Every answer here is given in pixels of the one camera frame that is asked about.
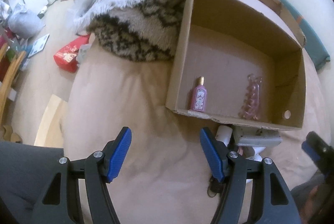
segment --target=hole in cardboard box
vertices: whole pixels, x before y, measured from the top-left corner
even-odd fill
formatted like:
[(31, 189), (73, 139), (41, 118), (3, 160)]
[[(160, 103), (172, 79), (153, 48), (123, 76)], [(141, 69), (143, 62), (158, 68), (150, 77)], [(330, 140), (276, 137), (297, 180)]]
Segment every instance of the hole in cardboard box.
[(286, 110), (284, 113), (283, 113), (283, 118), (284, 119), (289, 119), (291, 117), (291, 112), (290, 110)]

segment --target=wooden board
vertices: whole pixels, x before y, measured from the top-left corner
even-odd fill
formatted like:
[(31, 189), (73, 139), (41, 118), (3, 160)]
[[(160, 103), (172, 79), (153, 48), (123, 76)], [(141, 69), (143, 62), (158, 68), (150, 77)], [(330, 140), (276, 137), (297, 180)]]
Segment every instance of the wooden board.
[(61, 124), (66, 113), (67, 102), (52, 95), (39, 125), (34, 146), (63, 147)]

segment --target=perfume label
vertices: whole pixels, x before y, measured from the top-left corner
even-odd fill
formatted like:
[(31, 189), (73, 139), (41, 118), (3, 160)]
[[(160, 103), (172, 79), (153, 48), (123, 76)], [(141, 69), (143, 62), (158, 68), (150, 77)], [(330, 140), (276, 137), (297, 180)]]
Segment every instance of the perfume label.
[(197, 89), (194, 109), (203, 110), (205, 90)]

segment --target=fluffy blanket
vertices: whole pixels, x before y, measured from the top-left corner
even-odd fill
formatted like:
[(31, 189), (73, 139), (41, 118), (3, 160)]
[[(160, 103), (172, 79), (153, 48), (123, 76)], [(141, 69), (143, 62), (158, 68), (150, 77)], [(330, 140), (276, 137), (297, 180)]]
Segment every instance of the fluffy blanket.
[(76, 32), (95, 33), (100, 45), (132, 61), (174, 57), (185, 0), (76, 0)]

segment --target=white bottle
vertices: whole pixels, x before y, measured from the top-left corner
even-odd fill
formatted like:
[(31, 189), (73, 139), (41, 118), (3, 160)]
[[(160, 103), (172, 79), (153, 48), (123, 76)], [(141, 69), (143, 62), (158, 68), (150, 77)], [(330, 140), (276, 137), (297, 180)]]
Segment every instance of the white bottle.
[(231, 139), (232, 131), (231, 127), (225, 125), (219, 126), (216, 133), (216, 140), (222, 141), (227, 147)]

